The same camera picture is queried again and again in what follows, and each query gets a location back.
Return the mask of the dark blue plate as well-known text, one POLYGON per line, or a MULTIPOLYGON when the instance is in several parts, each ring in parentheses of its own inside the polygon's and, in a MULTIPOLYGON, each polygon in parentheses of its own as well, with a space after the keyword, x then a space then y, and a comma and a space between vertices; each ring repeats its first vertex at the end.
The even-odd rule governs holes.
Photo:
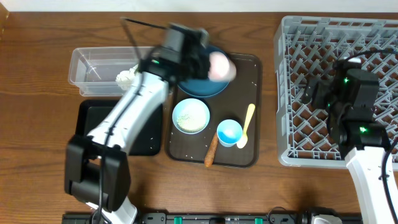
MULTIPOLYGON (((227 54, 224 51, 213 45, 209 45, 207 49, 210 52, 210 54, 212 52, 221 52, 222 54, 225 54, 227 56, 227 54)), ((178 87, 188 95, 198 98, 206 98, 219 94, 228 86, 228 84, 229 82, 213 82, 209 78, 206 80, 191 79, 179 83, 178 87)))

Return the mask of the pink cup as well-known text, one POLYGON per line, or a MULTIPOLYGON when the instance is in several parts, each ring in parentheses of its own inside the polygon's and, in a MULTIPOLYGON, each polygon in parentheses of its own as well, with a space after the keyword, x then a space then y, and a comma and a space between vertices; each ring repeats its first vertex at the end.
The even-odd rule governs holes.
POLYGON ((221 52, 210 54, 208 78, 213 82, 230 82, 236 77, 235 64, 221 52))

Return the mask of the white tissue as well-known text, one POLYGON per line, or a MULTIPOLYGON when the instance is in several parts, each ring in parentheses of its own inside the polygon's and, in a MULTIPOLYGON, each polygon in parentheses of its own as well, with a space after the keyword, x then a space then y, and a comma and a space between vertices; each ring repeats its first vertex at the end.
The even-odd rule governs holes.
POLYGON ((123 70, 116 76, 117 85, 124 91, 130 89, 135 77, 138 64, 130 68, 129 70, 123 70))

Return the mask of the blue cup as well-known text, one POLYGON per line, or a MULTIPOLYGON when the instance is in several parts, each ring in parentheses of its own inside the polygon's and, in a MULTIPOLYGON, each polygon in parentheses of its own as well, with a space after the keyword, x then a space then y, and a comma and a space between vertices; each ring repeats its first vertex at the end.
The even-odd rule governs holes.
POLYGON ((224 147, 234 146, 242 137, 242 126, 233 119, 222 121, 216 130, 219 142, 224 147))

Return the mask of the yellow plastic spoon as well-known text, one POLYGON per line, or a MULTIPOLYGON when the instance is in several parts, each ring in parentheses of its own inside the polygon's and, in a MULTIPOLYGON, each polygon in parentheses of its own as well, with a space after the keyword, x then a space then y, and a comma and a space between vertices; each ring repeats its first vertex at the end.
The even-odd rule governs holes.
POLYGON ((246 111, 246 117, 245 117, 245 121, 244 121, 244 126, 243 126, 243 134, 241 136, 241 139, 236 143, 236 145, 239 149, 242 149, 247 144, 248 127, 251 122, 251 119, 252 119, 255 109, 256 109, 255 104, 251 103, 248 105, 248 109, 246 111))

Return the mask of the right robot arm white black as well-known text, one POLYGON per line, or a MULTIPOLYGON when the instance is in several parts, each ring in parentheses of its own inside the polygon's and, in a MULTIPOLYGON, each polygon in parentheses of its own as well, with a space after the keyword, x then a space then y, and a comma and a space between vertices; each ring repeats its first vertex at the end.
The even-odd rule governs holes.
POLYGON ((364 223, 397 223, 397 185, 386 128, 373 120, 378 76, 351 68, 332 80, 311 79, 302 97, 328 113, 328 135, 354 182, 364 223))

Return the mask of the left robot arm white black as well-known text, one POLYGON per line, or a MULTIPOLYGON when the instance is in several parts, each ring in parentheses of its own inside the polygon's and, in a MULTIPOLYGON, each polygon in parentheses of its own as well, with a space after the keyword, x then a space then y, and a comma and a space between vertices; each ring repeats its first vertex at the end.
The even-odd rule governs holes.
POLYGON ((89 135, 74 135, 66 148, 65 191, 94 208, 90 223, 133 223, 137 209, 128 199, 131 183, 127 155, 152 113, 166 100, 169 84, 184 78, 208 77, 215 66, 214 46, 199 51, 203 72, 183 71, 156 46, 139 60, 137 77, 110 114, 89 135))

